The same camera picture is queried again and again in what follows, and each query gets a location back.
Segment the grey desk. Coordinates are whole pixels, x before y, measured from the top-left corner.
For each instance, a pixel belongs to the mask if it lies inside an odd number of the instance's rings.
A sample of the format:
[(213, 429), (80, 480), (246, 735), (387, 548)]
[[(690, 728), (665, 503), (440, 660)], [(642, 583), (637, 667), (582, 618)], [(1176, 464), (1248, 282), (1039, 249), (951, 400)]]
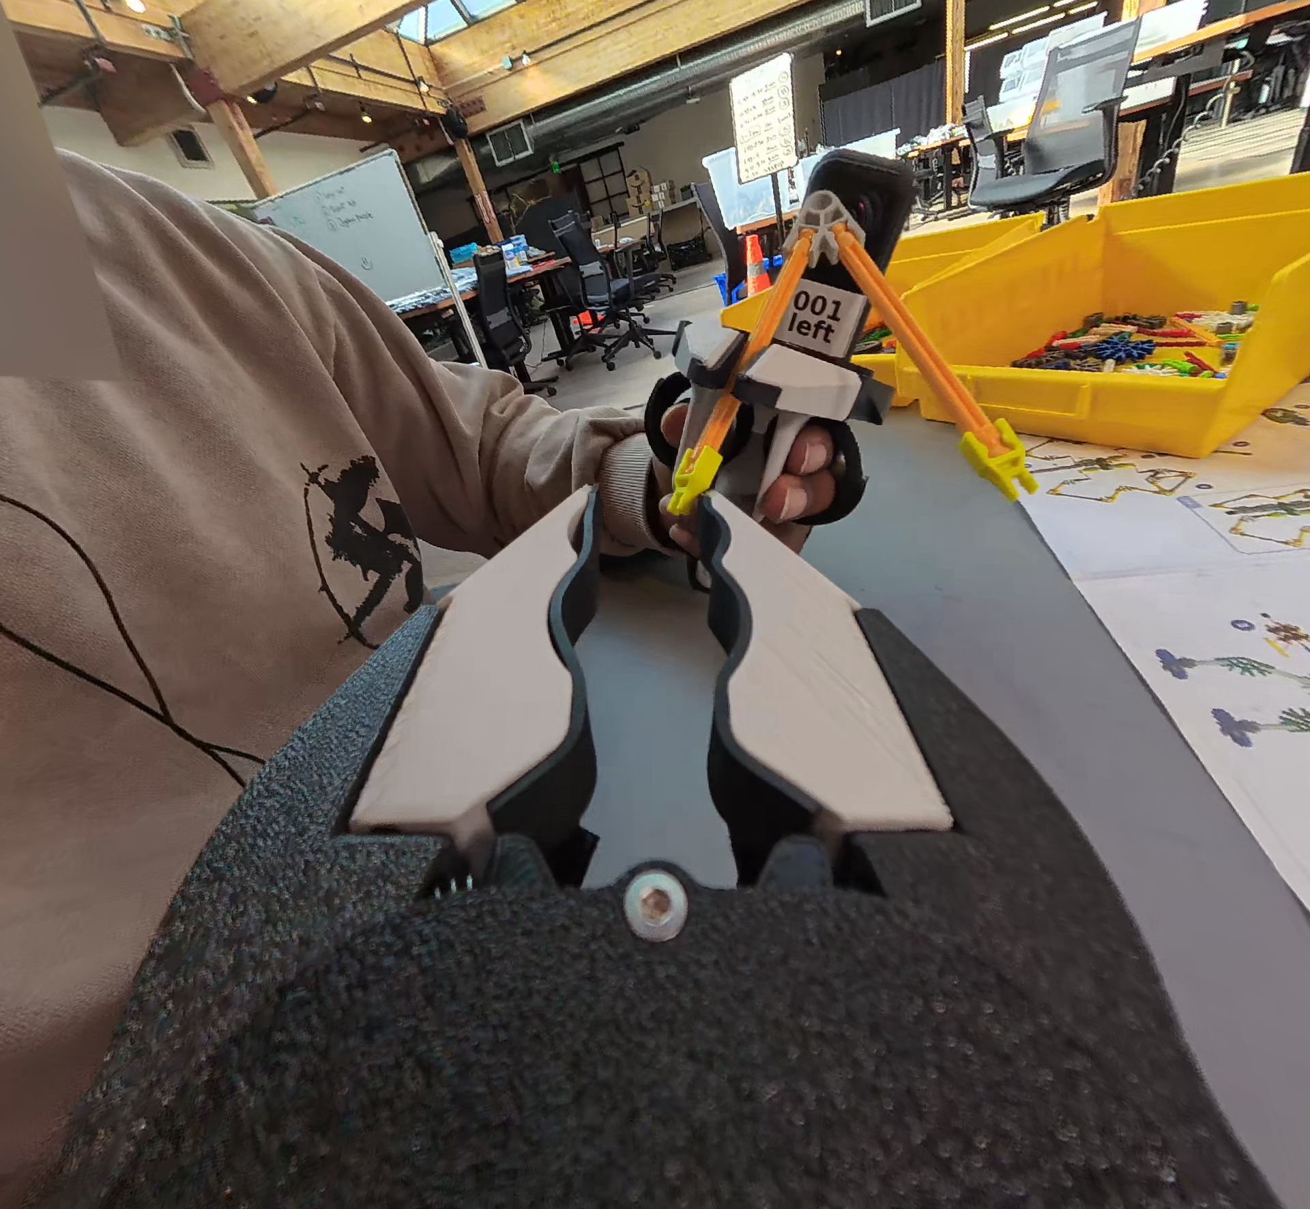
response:
[[(861, 428), (870, 493), (807, 558), (877, 606), (989, 710), (1074, 809), (1114, 875), (1180, 1035), (1280, 1206), (1310, 1188), (1307, 912), (1083, 603), (1029, 518), (953, 448), (951, 428), (892, 410)], [(591, 703), (597, 833), (589, 888), (670, 860), (730, 880), (707, 794), (723, 643), (684, 558), (603, 558), (580, 639)]]

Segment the printed instruction sheet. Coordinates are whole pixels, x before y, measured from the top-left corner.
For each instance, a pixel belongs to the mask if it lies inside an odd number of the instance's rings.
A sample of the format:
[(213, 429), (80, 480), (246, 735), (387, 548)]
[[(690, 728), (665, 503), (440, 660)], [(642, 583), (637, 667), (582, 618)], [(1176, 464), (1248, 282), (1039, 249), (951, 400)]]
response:
[(1027, 458), (1029, 525), (1310, 907), (1310, 383), (1205, 458), (1057, 435)]

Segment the black office chair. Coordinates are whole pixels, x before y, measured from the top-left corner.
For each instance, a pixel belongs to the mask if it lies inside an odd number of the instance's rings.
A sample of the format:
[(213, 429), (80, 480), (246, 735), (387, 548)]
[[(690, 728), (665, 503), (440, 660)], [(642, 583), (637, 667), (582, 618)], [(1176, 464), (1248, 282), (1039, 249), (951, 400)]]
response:
[(580, 336), (565, 353), (565, 370), (589, 351), (597, 351), (597, 359), (606, 370), (616, 370), (616, 351), (627, 351), (627, 346), (645, 346), (658, 359), (665, 351), (657, 346), (657, 336), (665, 336), (665, 329), (648, 330), (645, 304), (629, 293), (629, 278), (616, 278), (606, 272), (606, 261), (591, 247), (591, 232), (572, 214), (551, 218), (551, 232), (580, 273), (572, 299), (568, 299), (572, 315), (582, 315), (582, 313), (591, 315), (589, 329), (580, 329)]
[(526, 376), (533, 336), (526, 336), (526, 329), (513, 306), (504, 247), (478, 247), (476, 249), (476, 304), (478, 304), (478, 330), (482, 330), (482, 346), (489, 346), (489, 364), (519, 376), (519, 383), (526, 394), (553, 400), (553, 377), (533, 377)]

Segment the whiteboard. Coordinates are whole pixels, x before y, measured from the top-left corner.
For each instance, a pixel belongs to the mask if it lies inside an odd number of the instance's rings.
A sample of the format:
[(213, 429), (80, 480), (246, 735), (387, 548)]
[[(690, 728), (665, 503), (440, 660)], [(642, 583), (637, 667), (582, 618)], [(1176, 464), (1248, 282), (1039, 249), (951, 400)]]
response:
[(385, 304), (448, 293), (437, 241), (419, 214), (398, 151), (252, 202), (252, 218), (301, 238), (372, 282)]

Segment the person's left forearm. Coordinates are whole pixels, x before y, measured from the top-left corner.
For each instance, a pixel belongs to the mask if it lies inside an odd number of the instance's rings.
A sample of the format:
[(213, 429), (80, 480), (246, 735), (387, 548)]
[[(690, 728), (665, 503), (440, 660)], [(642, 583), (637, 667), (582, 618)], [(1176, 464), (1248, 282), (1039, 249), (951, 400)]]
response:
[(451, 530), (467, 548), (492, 555), (533, 530), (580, 489), (603, 498), (603, 548), (670, 548), (645, 428), (616, 407), (551, 407), (504, 376), (469, 377), (478, 400), (461, 403), (451, 458), (461, 485), (440, 489)]

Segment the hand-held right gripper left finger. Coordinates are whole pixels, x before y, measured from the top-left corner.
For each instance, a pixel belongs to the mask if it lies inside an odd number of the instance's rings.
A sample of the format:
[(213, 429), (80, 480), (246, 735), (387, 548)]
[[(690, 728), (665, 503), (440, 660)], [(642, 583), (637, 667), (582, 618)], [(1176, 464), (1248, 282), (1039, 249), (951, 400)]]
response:
[(504, 833), (568, 851), (597, 788), (580, 634), (597, 613), (597, 489), (437, 603), (366, 756), (353, 833), (437, 833), (489, 863)]

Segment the pile of toy pieces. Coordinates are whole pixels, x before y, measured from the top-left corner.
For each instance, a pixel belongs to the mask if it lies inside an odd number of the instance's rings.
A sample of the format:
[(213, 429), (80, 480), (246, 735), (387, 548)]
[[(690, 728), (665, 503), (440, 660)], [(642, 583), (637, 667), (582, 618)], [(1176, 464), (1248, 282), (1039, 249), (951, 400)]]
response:
[(1187, 313), (1093, 313), (1074, 330), (1055, 330), (1015, 370), (1083, 370), (1144, 377), (1227, 377), (1259, 304), (1187, 306)]

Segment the yellow plastic bin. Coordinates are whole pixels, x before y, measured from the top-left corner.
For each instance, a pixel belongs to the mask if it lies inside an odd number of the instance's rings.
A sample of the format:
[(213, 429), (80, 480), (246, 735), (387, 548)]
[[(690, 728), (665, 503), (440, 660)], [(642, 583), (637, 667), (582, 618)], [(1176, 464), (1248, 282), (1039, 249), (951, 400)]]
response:
[[(886, 261), (886, 282), (908, 299), (908, 306), (921, 315), (921, 293), (930, 278), (989, 261), (1045, 228), (1045, 214), (1021, 214), (1021, 218), (982, 218), (963, 228), (941, 228), (941, 232), (908, 232)], [(845, 267), (819, 267), (812, 272), (815, 282), (837, 287), (837, 299), (862, 304), (861, 282), (845, 273)], [(723, 306), (723, 330), (707, 336), (707, 346), (730, 343), (726, 330), (749, 330), (754, 315), (762, 313), (769, 293), (749, 293), (730, 306)], [(883, 351), (852, 351), (852, 364), (870, 370), (877, 383), (892, 390), (892, 403), (883, 410), (900, 410), (914, 403), (914, 390), (900, 390), (900, 364), (896, 364), (896, 343)]]
[[(1112, 202), (998, 241), (908, 293), (908, 313), (989, 416), (1021, 435), (1203, 458), (1310, 370), (1310, 177)], [(1138, 370), (1015, 370), (1083, 315), (1252, 304), (1224, 377)]]

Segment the person's left hand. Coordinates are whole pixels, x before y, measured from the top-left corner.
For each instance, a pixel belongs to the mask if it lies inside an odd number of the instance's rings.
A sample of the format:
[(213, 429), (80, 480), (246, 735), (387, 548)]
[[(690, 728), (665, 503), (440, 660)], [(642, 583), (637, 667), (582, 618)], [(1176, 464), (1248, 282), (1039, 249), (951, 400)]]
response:
[[(698, 518), (670, 518), (675, 475), (657, 458), (657, 498), (658, 498), (658, 525), (665, 534), (698, 558)], [(819, 518), (837, 503), (837, 443), (832, 429), (807, 423), (786, 448), (784, 475), (759, 498), (762, 530), (784, 541), (786, 548), (800, 548), (812, 525), (807, 518)]]

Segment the person in beige sweatshirt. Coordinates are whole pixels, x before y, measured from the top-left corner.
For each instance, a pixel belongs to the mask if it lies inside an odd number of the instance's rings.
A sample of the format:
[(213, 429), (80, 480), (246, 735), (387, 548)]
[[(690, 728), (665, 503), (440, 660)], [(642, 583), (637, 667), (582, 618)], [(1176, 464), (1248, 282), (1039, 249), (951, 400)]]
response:
[(497, 376), (296, 238), (59, 159), (122, 376), (0, 394), (3, 1206), (233, 794), (421, 606), (421, 547), (467, 548), (451, 428)]

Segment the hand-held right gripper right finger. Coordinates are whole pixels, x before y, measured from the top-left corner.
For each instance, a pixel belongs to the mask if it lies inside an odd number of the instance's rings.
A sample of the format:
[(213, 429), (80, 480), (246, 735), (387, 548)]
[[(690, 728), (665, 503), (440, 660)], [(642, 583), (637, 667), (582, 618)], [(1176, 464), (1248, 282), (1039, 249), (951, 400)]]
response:
[(861, 625), (861, 603), (726, 498), (698, 503), (711, 682), (707, 788), (730, 860), (777, 837), (839, 860), (850, 833), (943, 833), (951, 803)]

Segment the white sign board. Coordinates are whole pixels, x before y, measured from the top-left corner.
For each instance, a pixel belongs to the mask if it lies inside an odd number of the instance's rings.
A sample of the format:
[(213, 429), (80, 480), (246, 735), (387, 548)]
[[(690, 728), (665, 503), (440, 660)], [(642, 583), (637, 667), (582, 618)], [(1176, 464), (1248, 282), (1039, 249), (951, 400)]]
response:
[(730, 75), (730, 133), (736, 133), (740, 183), (769, 182), (799, 164), (793, 51), (777, 51)]

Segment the grey office chair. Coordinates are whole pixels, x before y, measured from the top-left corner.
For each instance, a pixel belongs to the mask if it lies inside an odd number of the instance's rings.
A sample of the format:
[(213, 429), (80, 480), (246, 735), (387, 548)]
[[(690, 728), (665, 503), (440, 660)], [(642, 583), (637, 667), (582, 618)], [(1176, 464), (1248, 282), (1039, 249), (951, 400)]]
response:
[(1138, 17), (1055, 49), (1027, 125), (1027, 168), (976, 182), (969, 202), (982, 214), (1045, 214), (1045, 228), (1055, 228), (1070, 218), (1074, 193), (1104, 183), (1119, 159), (1114, 126), (1135, 49)]

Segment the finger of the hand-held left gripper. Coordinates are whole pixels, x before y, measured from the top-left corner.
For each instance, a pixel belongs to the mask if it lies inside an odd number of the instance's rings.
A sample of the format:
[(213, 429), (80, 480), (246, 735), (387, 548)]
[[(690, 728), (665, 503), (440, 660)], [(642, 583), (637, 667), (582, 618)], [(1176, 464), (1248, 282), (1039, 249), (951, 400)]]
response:
[(678, 443), (678, 498), (703, 498), (716, 485), (736, 416), (740, 416), (740, 400), (730, 383), (726, 390), (691, 383), (684, 443)]
[(749, 407), (845, 423), (862, 394), (852, 364), (807, 353), (769, 343), (746, 370), (736, 370), (736, 400)]

